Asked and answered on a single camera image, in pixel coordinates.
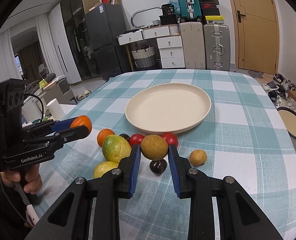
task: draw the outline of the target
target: screw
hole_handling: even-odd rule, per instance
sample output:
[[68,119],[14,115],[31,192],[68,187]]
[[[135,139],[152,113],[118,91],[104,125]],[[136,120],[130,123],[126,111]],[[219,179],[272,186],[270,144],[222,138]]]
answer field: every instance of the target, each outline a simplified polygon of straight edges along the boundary
[[233,177],[227,176],[227,177],[225,178],[225,181],[228,182],[228,183],[233,183],[235,180],[234,180]]
[[189,172],[190,174],[197,174],[198,170],[195,169],[195,168],[190,168],[190,169],[188,170],[188,172]]
[[84,181],[85,181],[85,179],[83,177],[78,177],[75,179],[76,184],[83,184]]
[[113,175],[118,175],[118,174],[121,173],[121,169],[115,168],[115,169],[113,169],[113,170],[111,171],[111,173],[112,173]]

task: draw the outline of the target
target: cable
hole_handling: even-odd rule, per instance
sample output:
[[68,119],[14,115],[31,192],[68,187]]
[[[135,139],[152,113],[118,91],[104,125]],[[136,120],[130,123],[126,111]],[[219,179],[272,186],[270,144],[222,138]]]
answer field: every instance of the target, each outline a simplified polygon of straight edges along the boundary
[[41,109],[42,109],[42,112],[41,112],[41,119],[39,122],[42,122],[43,121],[43,114],[44,114],[44,108],[43,108],[43,103],[41,101],[41,99],[39,97],[37,97],[36,95],[34,94],[25,94],[25,96],[31,96],[31,97],[34,97],[34,98],[37,98],[39,100],[39,102],[41,103]]
[[13,209],[17,212],[17,214],[21,217],[21,219],[27,224],[27,226],[29,228],[32,229],[32,226],[28,223],[28,221],[19,213],[19,211],[15,208],[15,206],[12,204],[12,202],[10,201],[8,195],[6,194],[6,192],[4,191],[4,188],[3,188],[3,184],[2,184],[2,179],[1,179],[1,174],[0,174],[0,184],[1,184],[1,189],[2,189],[2,192],[4,193],[5,197],[7,198],[7,200],[9,201],[10,205],[13,207]]

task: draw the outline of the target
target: drawer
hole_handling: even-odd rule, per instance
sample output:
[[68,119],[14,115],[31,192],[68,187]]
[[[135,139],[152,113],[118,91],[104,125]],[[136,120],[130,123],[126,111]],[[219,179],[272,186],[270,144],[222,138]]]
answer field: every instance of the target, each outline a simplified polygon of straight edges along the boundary
[[137,31],[134,33],[126,33],[118,37],[119,45],[141,40],[143,40],[143,34],[141,31]]
[[184,57],[184,51],[182,47],[159,49],[159,52],[161,58]]
[[185,68],[185,60],[183,57],[162,58],[162,68]]
[[169,35],[170,35],[170,32],[169,32],[168,26],[156,27],[156,28],[143,30],[144,39],[157,38],[157,37],[169,36]]
[[159,38],[159,39],[157,39],[157,43],[158,43],[159,49],[182,47],[183,46],[183,43],[181,41],[181,35]]

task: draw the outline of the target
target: window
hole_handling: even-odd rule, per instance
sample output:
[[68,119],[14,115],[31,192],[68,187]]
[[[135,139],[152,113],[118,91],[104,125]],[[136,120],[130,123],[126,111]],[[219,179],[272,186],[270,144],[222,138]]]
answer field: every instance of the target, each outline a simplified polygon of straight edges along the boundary
[[16,56],[14,57],[14,59],[15,59],[15,61],[16,61],[16,64],[17,64],[17,67],[18,67],[19,72],[22,74],[22,68],[21,68],[21,64],[20,64],[20,60],[19,60],[18,55],[16,55]]

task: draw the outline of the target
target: tangerine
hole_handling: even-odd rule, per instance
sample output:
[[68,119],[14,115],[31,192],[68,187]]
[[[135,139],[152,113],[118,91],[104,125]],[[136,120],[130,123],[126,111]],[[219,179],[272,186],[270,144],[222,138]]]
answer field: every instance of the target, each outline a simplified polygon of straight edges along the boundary
[[115,135],[115,133],[111,129],[103,129],[97,135],[97,143],[100,147],[103,146],[104,140],[108,135]]
[[91,133],[92,122],[88,116],[86,116],[86,115],[78,116],[75,120],[73,120],[73,122],[70,125],[70,128],[74,128],[74,127],[81,126],[81,125],[86,126],[88,128],[89,134]]

